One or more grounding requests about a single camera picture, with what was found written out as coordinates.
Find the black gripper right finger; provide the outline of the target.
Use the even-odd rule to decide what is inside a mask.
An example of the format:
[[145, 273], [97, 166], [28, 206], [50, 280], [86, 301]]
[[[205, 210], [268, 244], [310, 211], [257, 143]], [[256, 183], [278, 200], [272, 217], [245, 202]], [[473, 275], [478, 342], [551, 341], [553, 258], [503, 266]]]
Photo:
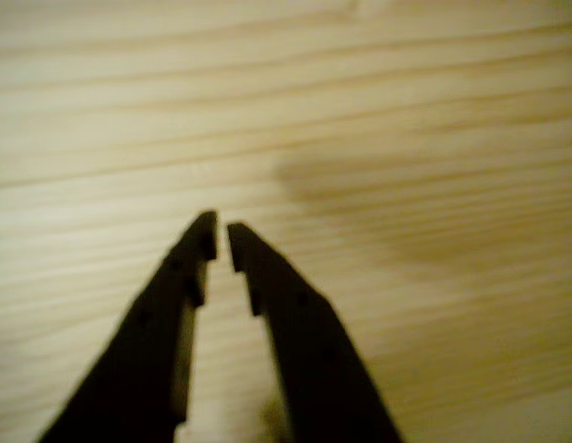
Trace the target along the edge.
[[254, 230], [228, 225], [232, 264], [267, 329], [293, 442], [400, 442], [328, 299]]

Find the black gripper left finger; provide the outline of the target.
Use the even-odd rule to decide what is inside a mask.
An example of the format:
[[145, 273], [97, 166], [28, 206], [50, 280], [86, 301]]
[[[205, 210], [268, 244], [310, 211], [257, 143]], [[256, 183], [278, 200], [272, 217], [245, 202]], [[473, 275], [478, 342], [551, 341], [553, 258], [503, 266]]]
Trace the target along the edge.
[[217, 257], [217, 214], [200, 213], [134, 299], [42, 442], [172, 442], [188, 410], [197, 310]]

